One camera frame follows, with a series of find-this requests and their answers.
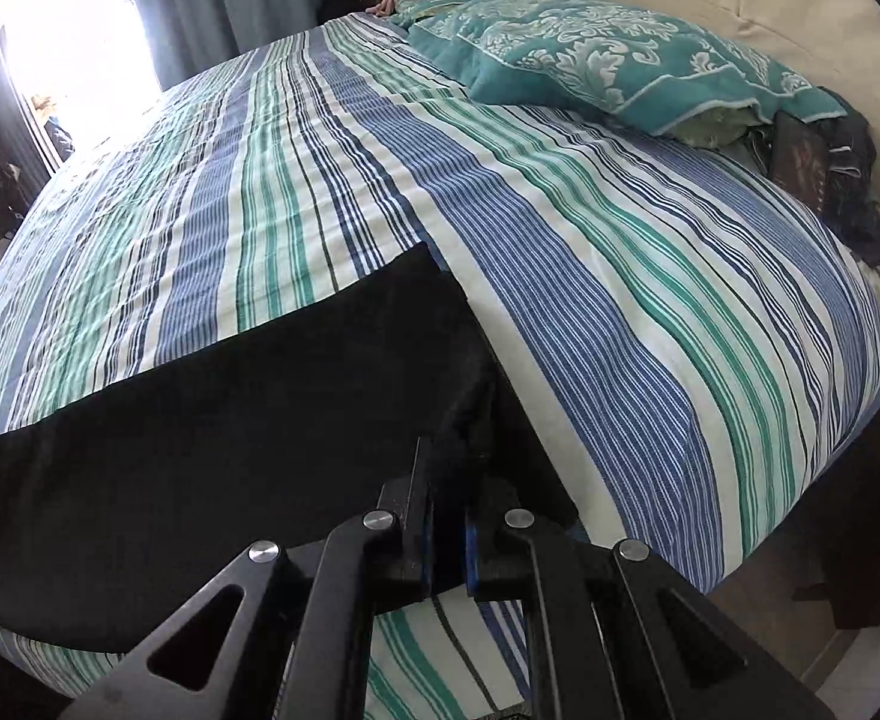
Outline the black pants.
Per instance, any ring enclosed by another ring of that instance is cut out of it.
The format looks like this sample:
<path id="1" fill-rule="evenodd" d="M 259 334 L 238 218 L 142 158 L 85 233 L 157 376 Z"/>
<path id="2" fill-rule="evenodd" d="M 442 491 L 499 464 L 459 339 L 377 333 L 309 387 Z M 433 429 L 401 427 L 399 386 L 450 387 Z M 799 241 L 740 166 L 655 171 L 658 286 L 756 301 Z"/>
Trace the black pants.
<path id="1" fill-rule="evenodd" d="M 427 447 L 447 499 L 577 509 L 466 294 L 416 245 L 330 298 L 0 434 L 0 626 L 124 652 L 248 544 L 295 548 Z"/>

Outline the teal patterned pillow front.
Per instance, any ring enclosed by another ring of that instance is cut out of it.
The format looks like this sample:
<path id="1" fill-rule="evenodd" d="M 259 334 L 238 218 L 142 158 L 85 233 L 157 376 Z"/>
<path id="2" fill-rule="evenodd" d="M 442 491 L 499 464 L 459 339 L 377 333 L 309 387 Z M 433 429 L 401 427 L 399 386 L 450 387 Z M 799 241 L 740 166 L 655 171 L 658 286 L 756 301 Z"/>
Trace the teal patterned pillow front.
<path id="1" fill-rule="evenodd" d="M 799 71 L 703 26 L 611 0 L 430 0 L 409 44 L 476 103 L 601 115 L 699 148 L 787 114 L 847 114 Z"/>

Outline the striped blue green bed sheet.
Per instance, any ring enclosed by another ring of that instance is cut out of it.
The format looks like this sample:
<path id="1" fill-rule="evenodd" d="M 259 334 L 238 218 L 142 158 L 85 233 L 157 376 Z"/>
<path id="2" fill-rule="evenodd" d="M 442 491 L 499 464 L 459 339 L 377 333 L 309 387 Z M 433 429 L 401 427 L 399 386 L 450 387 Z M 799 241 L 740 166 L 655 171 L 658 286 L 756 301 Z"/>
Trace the striped blue green bed sheet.
<path id="1" fill-rule="evenodd" d="M 880 267 L 721 154 L 481 106 L 351 15 L 72 156 L 0 263 L 0 433 L 327 298 L 453 271 L 586 533 L 702 590 L 880 402 Z"/>

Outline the dark items beside pillow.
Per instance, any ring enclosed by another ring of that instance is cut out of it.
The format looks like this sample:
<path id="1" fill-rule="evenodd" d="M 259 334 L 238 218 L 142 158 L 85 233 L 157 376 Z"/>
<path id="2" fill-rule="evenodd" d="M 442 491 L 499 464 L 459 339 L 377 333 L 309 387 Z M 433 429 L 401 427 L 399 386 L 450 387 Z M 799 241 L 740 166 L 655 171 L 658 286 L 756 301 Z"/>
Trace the dark items beside pillow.
<path id="1" fill-rule="evenodd" d="M 880 203 L 872 189 L 870 124 L 844 117 L 805 124 L 779 112 L 737 141 L 746 164 L 790 193 L 852 252 L 880 300 Z"/>

